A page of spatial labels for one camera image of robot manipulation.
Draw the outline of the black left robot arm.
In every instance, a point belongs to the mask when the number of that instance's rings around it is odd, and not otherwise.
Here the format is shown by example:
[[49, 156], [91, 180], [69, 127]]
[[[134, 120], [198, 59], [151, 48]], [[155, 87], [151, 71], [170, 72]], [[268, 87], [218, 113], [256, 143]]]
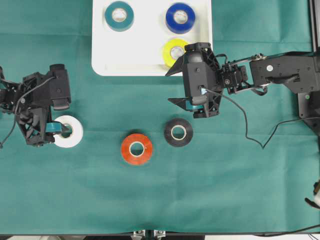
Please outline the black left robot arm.
[[66, 124], [52, 119], [52, 110], [67, 110], [72, 102], [64, 64], [50, 65], [46, 74], [35, 72], [12, 82], [0, 76], [0, 110], [14, 116], [27, 145], [40, 147], [55, 142], [55, 135], [69, 133]]

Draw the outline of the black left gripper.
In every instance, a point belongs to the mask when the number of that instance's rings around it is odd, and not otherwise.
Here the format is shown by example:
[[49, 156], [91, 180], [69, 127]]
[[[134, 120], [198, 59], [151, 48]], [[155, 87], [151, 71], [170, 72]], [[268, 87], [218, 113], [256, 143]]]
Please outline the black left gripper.
[[52, 119], [52, 110], [67, 110], [72, 102], [64, 64], [50, 65], [46, 74], [35, 72], [12, 82], [0, 76], [0, 110], [13, 114], [27, 145], [39, 147], [55, 142], [54, 135], [69, 137], [72, 127]]

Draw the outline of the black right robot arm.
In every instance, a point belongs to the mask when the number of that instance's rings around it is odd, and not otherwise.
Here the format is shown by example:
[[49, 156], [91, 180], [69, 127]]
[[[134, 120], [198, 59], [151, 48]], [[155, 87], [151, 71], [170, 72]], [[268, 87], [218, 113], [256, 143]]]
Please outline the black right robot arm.
[[196, 42], [184, 47], [166, 73], [182, 73], [184, 98], [169, 98], [174, 105], [192, 112], [194, 118], [210, 118], [219, 114], [221, 95], [252, 91], [259, 96], [268, 85], [284, 85], [295, 94], [320, 90], [320, 52], [290, 51], [265, 56], [256, 54], [240, 60], [218, 62], [211, 44]]

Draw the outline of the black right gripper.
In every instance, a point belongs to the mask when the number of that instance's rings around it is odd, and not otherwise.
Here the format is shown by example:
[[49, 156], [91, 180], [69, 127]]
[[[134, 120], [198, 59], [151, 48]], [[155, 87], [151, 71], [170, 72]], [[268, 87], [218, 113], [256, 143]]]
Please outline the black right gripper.
[[186, 98], [169, 98], [168, 101], [185, 111], [193, 112], [195, 119], [210, 118], [219, 114], [221, 95], [249, 88], [245, 66], [228, 61], [224, 53], [215, 55], [210, 43], [197, 42], [185, 47], [165, 76], [182, 72]]

